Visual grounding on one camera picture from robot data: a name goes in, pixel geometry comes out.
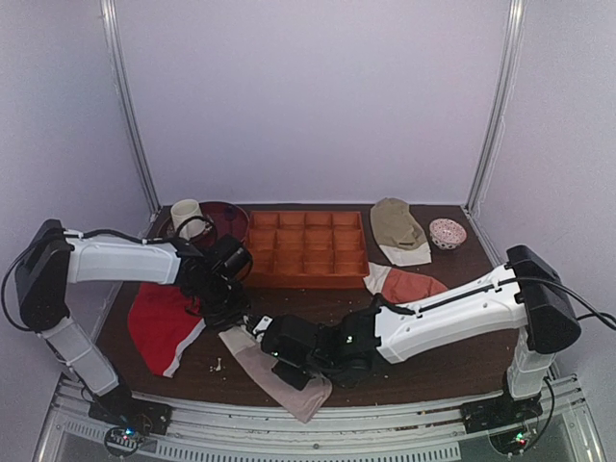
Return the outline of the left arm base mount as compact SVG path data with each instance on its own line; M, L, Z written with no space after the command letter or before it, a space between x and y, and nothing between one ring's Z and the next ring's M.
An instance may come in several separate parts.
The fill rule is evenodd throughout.
M126 459L153 442L153 436L165 436L172 408L160 402L111 393L91 396L89 417L111 427L102 443L111 456Z

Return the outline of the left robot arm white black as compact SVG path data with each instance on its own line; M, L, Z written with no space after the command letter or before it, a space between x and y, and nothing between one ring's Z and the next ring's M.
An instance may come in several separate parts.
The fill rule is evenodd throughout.
M208 327L238 321L250 308L240 277L252 258L226 234L201 250L173 235L140 239L113 229L79 232L46 220L7 268L20 319L10 325L41 337L97 399L130 397L111 361L94 344L65 303L69 284L91 281L153 283L180 290Z

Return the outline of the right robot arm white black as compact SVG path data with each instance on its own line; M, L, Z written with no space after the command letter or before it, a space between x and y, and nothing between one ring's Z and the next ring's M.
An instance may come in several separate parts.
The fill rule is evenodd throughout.
M514 401L535 398L556 353L578 340L581 327L553 267L525 245L509 248L507 257L468 284L415 302L395 304L377 294L333 326L282 315L251 321L247 330L274 358L274 372L301 390L316 375L349 388L383 364L516 329L504 390Z

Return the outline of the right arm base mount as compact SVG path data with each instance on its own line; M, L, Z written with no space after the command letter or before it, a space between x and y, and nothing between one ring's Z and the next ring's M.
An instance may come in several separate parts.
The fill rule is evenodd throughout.
M522 455L538 432L528 425L543 414L541 395L515 400L508 392L460 406L467 434L486 432L492 448L501 455Z

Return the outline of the mauve underwear white waistband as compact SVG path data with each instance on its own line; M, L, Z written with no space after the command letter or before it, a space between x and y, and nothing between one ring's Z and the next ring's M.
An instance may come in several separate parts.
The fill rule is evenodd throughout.
M232 327L218 337L250 379L301 423L309 423L330 398L333 386L325 377L310 378L298 390L276 375L276 360L265 354L243 328Z

